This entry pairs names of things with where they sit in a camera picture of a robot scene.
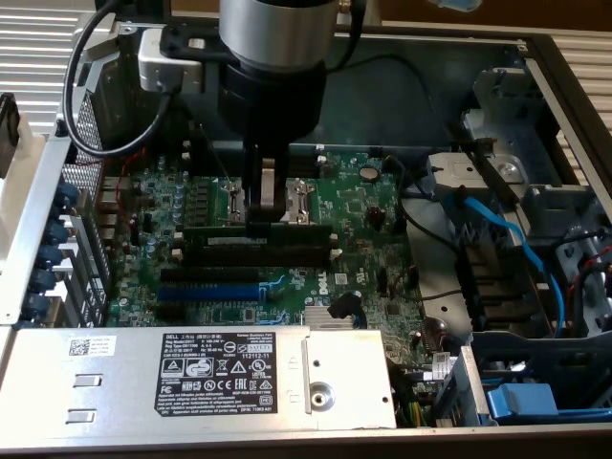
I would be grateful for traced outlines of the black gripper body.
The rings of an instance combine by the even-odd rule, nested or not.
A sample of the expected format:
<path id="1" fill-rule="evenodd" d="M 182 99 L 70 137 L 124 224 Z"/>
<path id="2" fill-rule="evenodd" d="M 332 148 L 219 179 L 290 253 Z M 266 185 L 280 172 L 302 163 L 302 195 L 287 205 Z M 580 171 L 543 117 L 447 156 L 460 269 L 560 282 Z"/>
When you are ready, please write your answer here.
<path id="1" fill-rule="evenodd" d="M 219 71 L 218 110 L 244 141 L 288 145 L 317 126 L 325 85 L 322 61 L 285 74 L 227 64 Z"/>

